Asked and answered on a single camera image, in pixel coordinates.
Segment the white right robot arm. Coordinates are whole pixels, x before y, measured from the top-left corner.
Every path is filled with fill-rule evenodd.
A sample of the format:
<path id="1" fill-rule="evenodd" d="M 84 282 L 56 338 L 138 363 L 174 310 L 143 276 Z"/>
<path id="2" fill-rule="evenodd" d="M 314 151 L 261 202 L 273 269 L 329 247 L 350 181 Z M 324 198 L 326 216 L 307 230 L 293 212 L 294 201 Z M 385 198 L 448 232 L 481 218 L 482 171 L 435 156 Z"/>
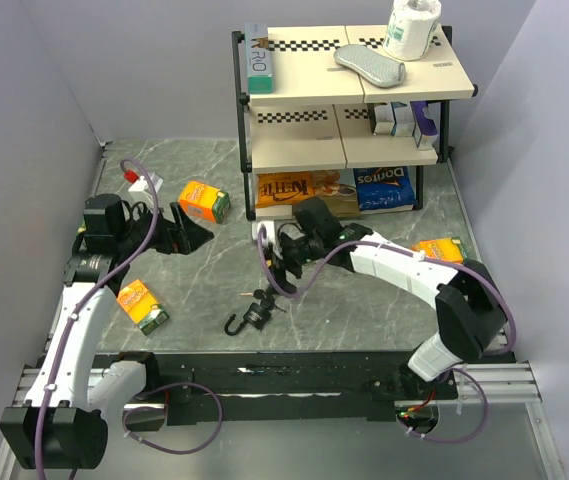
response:
<path id="1" fill-rule="evenodd" d="M 512 321 L 480 262 L 447 262 L 401 247 L 364 225 L 341 223 L 316 197 L 295 205 L 293 215 L 301 231 L 296 238 L 279 231 L 272 221 L 258 222 L 253 232 L 262 268 L 275 292 L 300 296 L 301 289 L 286 276 L 301 277 L 309 263 L 318 269 L 330 264 L 384 281 L 435 311 L 437 332 L 416 348 L 400 376 L 402 390 L 412 398 L 425 397 L 452 367 L 481 359 Z"/>

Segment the black padlock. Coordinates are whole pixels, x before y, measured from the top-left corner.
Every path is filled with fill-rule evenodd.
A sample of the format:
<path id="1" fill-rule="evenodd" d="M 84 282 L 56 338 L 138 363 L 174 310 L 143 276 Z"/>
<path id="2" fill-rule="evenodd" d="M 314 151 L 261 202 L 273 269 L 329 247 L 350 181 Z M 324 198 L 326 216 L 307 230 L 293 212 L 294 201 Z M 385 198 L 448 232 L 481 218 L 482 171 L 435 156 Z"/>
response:
<path id="1" fill-rule="evenodd" d="M 236 320 L 237 315 L 232 314 L 224 325 L 224 333 L 228 336 L 238 335 L 247 325 L 257 330 L 263 330 L 265 325 L 272 318 L 273 304 L 262 300 L 260 303 L 253 302 L 242 316 L 240 324 L 232 329 L 231 326 Z"/>

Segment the orange box by right arm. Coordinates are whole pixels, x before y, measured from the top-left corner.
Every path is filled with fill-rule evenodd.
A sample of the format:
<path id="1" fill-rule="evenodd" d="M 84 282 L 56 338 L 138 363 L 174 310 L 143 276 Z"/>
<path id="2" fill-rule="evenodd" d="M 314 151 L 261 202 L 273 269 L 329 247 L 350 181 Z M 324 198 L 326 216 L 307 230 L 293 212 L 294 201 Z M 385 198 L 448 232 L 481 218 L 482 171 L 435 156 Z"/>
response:
<path id="1" fill-rule="evenodd" d="M 414 252 L 423 251 L 429 258 L 452 263 L 462 263 L 467 258 L 465 246 L 459 237 L 422 240 L 410 249 Z"/>

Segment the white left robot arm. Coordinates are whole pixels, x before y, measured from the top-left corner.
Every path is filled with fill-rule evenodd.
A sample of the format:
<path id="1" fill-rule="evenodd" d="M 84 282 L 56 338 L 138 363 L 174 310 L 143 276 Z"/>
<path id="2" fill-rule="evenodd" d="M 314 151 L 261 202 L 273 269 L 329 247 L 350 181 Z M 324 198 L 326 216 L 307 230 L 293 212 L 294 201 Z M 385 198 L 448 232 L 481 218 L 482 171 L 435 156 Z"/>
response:
<path id="1" fill-rule="evenodd" d="M 116 194 L 89 198 L 64 270 L 59 319 L 38 376 L 21 405 L 4 409 L 0 430 L 24 469 L 94 469 L 104 457 L 109 429 L 133 397 L 155 399 L 162 387 L 152 353 L 116 357 L 89 384 L 97 344 L 133 258 L 152 249 L 189 255 L 213 233 L 177 203 L 172 219 L 158 208 L 139 213 Z"/>

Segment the black key bunch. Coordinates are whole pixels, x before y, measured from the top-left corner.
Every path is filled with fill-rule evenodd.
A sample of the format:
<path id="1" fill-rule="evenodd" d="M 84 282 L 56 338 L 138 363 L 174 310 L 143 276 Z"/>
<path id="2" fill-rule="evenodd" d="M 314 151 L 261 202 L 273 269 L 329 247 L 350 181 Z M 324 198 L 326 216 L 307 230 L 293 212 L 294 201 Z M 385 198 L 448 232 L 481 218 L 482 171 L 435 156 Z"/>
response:
<path id="1" fill-rule="evenodd" d="M 267 311 L 277 310 L 280 312 L 284 312 L 283 308 L 276 305 L 275 297 L 263 289 L 256 289 L 253 292 L 243 292 L 241 293 L 241 296 L 252 297 L 253 299 L 258 301 L 261 308 Z"/>

